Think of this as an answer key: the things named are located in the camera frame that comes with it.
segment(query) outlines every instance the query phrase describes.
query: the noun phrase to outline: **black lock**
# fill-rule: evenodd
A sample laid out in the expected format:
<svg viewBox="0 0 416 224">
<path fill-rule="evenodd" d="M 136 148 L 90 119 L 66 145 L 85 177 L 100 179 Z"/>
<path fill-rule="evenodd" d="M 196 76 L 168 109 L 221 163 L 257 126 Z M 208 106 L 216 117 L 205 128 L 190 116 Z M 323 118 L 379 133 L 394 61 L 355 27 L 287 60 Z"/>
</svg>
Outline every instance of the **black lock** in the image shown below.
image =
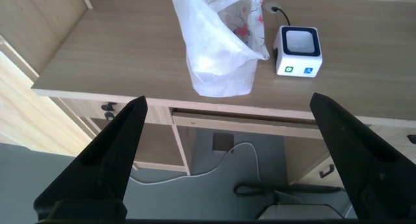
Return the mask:
<svg viewBox="0 0 416 224">
<path fill-rule="evenodd" d="M 112 112 L 106 112 L 105 114 L 104 114 L 104 116 L 105 116 L 105 119 L 107 119 L 107 120 L 113 120 L 114 119 L 114 114 L 112 113 Z"/>
<path fill-rule="evenodd" d="M 114 111 L 113 105 L 117 105 L 117 103 L 107 103 L 101 106 L 101 109 L 104 111 Z"/>
</svg>

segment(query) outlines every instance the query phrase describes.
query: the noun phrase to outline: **desk surface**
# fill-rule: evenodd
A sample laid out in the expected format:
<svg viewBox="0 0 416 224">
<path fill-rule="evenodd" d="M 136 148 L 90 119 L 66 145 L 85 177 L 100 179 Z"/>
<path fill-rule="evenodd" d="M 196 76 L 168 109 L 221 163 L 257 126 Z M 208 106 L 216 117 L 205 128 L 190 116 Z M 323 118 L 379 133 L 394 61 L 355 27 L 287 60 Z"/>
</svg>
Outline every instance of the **desk surface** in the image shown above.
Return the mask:
<svg viewBox="0 0 416 224">
<path fill-rule="evenodd" d="M 260 61 L 251 94 L 201 97 L 192 88 L 171 0 L 102 0 L 83 16 L 33 88 L 49 96 L 145 95 L 155 103 L 171 100 L 173 107 L 210 105 L 306 119 L 313 118 L 309 102 L 319 92 L 357 116 L 406 119 L 416 126 L 416 4 L 268 1 L 279 2 L 293 25 L 318 28 L 324 63 L 316 78 L 277 76 L 269 59 Z M 263 16 L 271 52 L 279 25 L 274 15 Z"/>
</svg>

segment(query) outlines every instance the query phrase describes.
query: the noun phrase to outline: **white box device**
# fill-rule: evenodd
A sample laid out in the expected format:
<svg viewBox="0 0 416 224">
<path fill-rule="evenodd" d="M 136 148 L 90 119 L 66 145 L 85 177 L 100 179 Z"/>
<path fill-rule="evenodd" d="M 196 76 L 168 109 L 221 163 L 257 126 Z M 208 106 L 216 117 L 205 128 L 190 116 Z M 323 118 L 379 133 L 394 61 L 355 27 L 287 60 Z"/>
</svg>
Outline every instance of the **white box device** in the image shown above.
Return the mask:
<svg viewBox="0 0 416 224">
<path fill-rule="evenodd" d="M 278 75 L 317 76 L 322 53 L 316 28 L 281 26 L 273 50 Z"/>
</svg>

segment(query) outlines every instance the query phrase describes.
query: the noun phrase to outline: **blue icon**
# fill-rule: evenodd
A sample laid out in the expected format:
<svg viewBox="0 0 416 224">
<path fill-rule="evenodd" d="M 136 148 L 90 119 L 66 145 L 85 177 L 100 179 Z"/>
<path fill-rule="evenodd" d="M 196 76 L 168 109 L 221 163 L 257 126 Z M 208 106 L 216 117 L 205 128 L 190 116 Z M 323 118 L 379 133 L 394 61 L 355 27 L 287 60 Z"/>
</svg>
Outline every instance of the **blue icon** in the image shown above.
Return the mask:
<svg viewBox="0 0 416 224">
<path fill-rule="evenodd" d="M 310 74 L 310 73 L 312 73 L 312 71 L 313 71 L 313 68 L 305 68 L 304 73 L 305 74 Z"/>
</svg>

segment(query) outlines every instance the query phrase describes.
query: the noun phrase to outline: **desk drawer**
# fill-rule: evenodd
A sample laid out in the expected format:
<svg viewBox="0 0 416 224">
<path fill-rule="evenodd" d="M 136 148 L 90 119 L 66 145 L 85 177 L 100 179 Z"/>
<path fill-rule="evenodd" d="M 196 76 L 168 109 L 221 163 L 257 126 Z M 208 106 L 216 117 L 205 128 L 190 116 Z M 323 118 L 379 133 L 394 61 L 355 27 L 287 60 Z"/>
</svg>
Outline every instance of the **desk drawer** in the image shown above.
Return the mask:
<svg viewBox="0 0 416 224">
<path fill-rule="evenodd" d="M 68 105 L 68 107 L 79 117 L 84 118 L 96 118 L 105 119 L 105 113 L 101 109 L 102 105 L 106 105 L 109 102 L 105 101 L 91 101 L 82 99 L 64 99 L 62 101 Z M 111 111 L 114 115 L 117 115 L 127 103 L 117 103 L 113 105 L 114 111 Z M 146 116 L 146 123 L 156 123 L 163 125 L 172 124 L 172 114 L 168 107 L 164 106 L 148 106 L 148 114 Z"/>
<path fill-rule="evenodd" d="M 287 123 L 272 119 L 265 120 L 260 119 L 261 117 L 258 116 L 259 119 L 256 119 L 256 116 L 234 118 L 210 113 L 192 114 L 184 112 L 174 112 L 172 115 L 174 124 L 184 127 L 322 139 L 322 135 L 316 125 Z"/>
</svg>

